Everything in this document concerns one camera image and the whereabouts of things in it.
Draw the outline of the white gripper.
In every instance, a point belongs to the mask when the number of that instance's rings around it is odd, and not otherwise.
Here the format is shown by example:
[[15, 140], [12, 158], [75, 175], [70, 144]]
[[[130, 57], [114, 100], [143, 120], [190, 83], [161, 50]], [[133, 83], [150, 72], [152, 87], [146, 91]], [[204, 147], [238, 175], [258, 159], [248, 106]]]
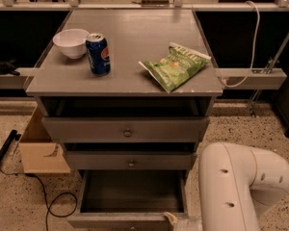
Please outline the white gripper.
[[164, 216], [170, 222], [173, 231], [203, 231], [201, 218], [178, 218], [170, 212], [165, 212]]

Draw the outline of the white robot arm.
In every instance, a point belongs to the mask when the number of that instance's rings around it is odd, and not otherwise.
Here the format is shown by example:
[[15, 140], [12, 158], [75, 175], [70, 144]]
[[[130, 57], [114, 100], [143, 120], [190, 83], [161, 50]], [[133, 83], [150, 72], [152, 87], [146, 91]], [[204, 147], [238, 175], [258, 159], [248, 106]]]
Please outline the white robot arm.
[[289, 163], [273, 151], [228, 142], [199, 157], [199, 218], [164, 216], [173, 231], [261, 231], [258, 218], [289, 193]]

